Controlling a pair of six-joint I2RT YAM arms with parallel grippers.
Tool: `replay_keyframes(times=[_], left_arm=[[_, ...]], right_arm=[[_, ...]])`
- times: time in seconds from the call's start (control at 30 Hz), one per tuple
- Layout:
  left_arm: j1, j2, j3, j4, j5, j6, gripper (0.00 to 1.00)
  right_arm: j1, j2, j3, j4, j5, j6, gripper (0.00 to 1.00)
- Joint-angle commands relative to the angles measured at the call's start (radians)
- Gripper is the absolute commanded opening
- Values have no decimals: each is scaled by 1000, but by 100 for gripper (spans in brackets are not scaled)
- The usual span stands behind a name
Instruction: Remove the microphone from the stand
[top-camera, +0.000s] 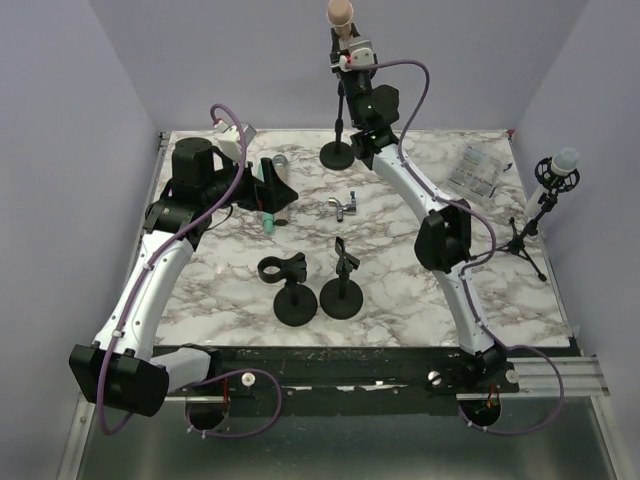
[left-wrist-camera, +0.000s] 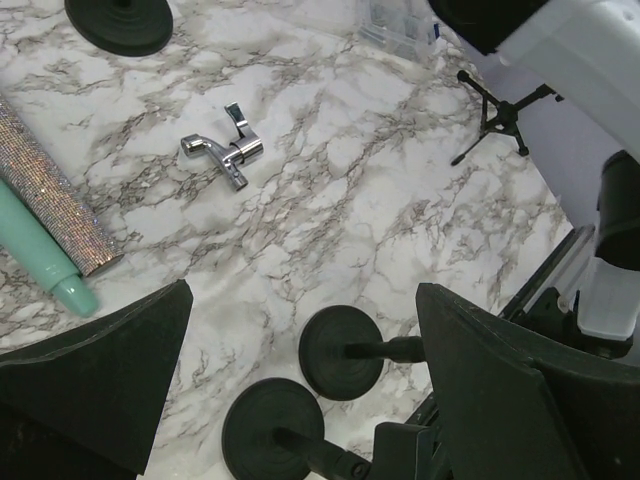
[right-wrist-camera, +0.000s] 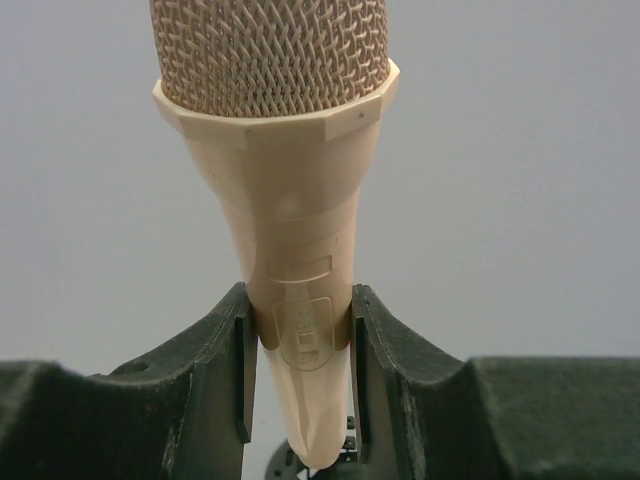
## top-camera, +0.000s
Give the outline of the glitter microphone silver mesh head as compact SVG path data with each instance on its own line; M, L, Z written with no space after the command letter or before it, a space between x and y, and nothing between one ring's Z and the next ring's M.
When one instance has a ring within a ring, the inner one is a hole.
M272 159L274 169L278 174L279 178L284 182L288 183L288 166L289 162L285 155L277 154ZM274 225L276 227L284 227L289 223L289 207L286 206L278 213L274 215Z

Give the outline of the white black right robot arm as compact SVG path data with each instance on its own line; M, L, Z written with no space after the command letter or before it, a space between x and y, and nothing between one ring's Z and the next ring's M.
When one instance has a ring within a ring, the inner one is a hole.
M506 349L489 331L473 284L470 255L471 219L465 200L442 193L406 156L404 138L395 135L399 92L390 85L372 84L380 68L371 43L357 32L331 33L331 70L339 78L355 132L355 157L385 180L410 207L420 223L414 252L444 292L462 351L457 375L469 390L480 392L496 380L507 361Z

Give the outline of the mint green microphone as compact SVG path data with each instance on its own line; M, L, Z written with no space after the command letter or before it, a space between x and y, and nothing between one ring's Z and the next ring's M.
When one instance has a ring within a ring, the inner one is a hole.
M258 162L256 177L260 182L265 183L264 169L261 161ZM268 236L271 236L275 232L275 217L273 213L270 213L266 210L266 208L268 207L268 200L265 197L265 192L265 188L261 189L259 192L259 200L262 202L262 225L264 232Z

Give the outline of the black ring-clip microphone stand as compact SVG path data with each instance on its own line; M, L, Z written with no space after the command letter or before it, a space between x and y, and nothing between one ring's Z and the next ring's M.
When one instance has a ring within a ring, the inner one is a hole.
M273 301L276 318L290 327L309 323L317 313L318 301L314 292L305 285L307 279L306 256L299 252L289 259L268 256L257 265L259 278L267 284L284 281Z

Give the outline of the black clip microphone stand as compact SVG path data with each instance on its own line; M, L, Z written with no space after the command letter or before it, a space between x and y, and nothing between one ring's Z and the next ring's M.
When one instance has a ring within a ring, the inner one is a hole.
M360 266L360 260L346 251L341 237L335 240L338 255L337 277L328 281L320 292L320 306L331 318L346 320L354 317L362 308L364 296L361 287L350 279Z

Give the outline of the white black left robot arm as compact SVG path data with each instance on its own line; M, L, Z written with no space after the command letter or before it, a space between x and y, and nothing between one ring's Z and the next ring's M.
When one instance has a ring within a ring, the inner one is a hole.
M256 177L229 150L201 137L178 141L171 178L145 212L136 263L121 297L88 346L73 348L69 365L85 398L130 414L155 415L165 397L191 386L214 393L222 380L212 352L180 347L154 356L157 329L182 270L212 222L213 208L235 205L275 214L297 200L270 158Z

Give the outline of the pink microphone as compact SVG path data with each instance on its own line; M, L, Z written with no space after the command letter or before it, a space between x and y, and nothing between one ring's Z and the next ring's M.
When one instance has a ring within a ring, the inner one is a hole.
M350 0L330 0L328 2L327 19L341 40L349 40L353 37L353 16L354 7Z

